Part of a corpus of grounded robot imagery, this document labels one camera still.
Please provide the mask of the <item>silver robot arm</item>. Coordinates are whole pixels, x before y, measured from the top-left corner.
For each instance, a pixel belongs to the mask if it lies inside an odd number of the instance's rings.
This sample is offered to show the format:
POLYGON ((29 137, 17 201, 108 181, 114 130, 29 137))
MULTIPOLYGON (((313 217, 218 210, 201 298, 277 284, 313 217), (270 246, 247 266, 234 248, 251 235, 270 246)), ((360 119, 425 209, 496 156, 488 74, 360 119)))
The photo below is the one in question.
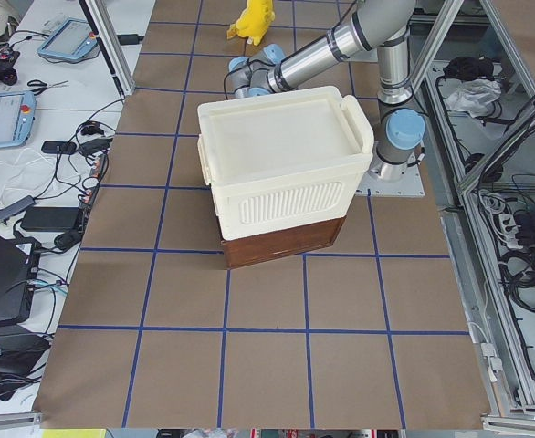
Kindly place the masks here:
POLYGON ((233 58, 224 79, 237 99, 288 92, 362 52, 378 57, 381 106, 397 108, 414 96, 409 67, 408 23, 415 1, 365 1, 347 23, 286 54, 269 44, 251 56, 233 58))

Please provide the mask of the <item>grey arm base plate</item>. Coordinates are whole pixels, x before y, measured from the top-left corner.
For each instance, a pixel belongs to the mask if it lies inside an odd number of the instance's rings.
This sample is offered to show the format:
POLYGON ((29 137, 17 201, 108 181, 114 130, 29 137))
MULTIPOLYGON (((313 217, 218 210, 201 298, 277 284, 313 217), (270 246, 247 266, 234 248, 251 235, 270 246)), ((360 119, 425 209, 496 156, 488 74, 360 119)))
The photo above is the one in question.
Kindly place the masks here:
POLYGON ((372 197, 422 198, 425 189, 415 164, 416 157, 411 153, 408 161, 392 165, 384 162, 374 153, 370 169, 363 175, 356 189, 356 195, 372 197))

